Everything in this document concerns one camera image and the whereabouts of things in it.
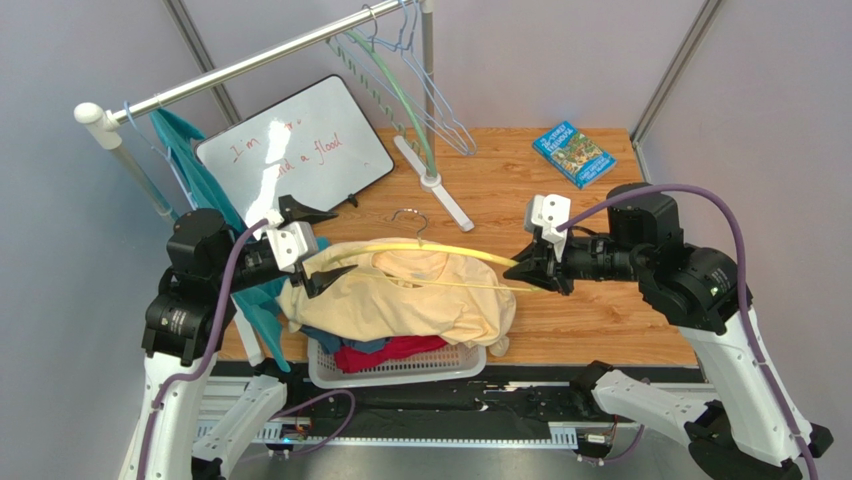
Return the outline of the yellow plastic hanger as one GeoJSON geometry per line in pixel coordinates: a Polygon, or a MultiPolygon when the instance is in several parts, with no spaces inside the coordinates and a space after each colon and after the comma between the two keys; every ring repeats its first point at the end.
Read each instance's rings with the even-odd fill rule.
{"type": "Polygon", "coordinates": [[[416,232],[416,240],[414,242],[382,242],[378,244],[371,244],[359,247],[329,258],[325,262],[325,265],[340,263],[345,259],[366,255],[369,253],[382,253],[390,251],[422,251],[443,253],[447,255],[473,258],[485,263],[503,266],[506,268],[515,267],[520,264],[519,261],[513,260],[511,258],[471,248],[436,243],[425,243],[423,241],[422,234],[429,227],[428,216],[414,208],[400,208],[393,213],[391,217],[391,222],[395,221],[401,213],[414,214],[420,217],[422,220],[422,227],[416,232]]]}

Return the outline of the pale yellow t shirt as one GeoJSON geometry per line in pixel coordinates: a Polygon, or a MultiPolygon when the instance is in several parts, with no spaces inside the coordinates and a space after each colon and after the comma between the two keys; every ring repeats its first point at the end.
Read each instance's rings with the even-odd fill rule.
{"type": "Polygon", "coordinates": [[[333,244],[305,260],[310,273],[347,265],[356,269],[316,298],[285,284],[277,298],[292,332],[314,327],[340,337],[370,341],[398,336],[439,336],[451,345],[481,345],[494,356],[510,346],[514,292],[490,265],[473,258],[422,251],[390,251],[325,262],[387,238],[333,244]]]}

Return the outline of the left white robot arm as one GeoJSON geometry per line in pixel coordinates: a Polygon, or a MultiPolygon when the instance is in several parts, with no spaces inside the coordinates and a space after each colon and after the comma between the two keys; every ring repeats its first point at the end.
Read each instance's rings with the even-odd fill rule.
{"type": "Polygon", "coordinates": [[[213,208],[175,222],[166,245],[170,265],[144,316],[144,397],[120,478],[230,476],[282,412],[289,385],[275,360],[261,361],[236,403],[211,431],[198,434],[204,392],[236,313],[231,296],[282,278],[310,298],[323,294],[349,268],[308,274],[304,262],[319,251],[314,225],[336,216],[285,195],[242,234],[213,208]]]}

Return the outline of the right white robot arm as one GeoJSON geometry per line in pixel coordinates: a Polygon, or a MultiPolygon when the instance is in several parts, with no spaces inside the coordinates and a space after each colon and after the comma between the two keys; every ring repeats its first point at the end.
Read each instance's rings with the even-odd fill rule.
{"type": "Polygon", "coordinates": [[[666,436],[714,479],[816,478],[816,461],[833,437],[804,417],[778,377],[759,332],[744,238],[730,207],[697,186],[632,183],[611,190],[600,209],[608,231],[576,236],[578,218],[566,197],[533,197],[524,219],[531,243],[505,277],[565,296],[578,280],[635,283],[643,301],[689,343],[716,398],[693,400],[595,361],[570,383],[574,406],[666,436]],[[718,208],[733,255],[686,242],[676,193],[718,208]]]}

